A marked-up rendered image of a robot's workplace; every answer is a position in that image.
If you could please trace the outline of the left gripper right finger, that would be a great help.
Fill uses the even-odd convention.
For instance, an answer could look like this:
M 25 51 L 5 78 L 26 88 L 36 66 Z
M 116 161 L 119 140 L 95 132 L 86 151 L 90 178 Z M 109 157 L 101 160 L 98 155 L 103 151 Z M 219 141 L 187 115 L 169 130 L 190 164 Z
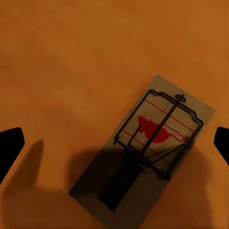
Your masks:
M 214 145 L 221 153 L 227 164 L 229 165 L 229 129 L 218 127 L 215 133 Z

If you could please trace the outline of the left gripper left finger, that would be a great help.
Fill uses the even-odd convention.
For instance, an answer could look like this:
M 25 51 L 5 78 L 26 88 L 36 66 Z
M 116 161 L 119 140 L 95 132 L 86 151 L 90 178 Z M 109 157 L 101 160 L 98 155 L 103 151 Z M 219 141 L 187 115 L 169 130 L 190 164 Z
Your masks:
M 0 132 L 0 184 L 25 145 L 21 127 Z

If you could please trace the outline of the mousetrap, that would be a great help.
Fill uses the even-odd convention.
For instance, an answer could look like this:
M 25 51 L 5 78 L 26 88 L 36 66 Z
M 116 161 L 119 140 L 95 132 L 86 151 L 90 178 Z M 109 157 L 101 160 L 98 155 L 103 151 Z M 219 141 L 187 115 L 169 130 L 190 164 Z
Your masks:
M 69 195 L 108 229 L 138 229 L 215 112 L 157 74 Z

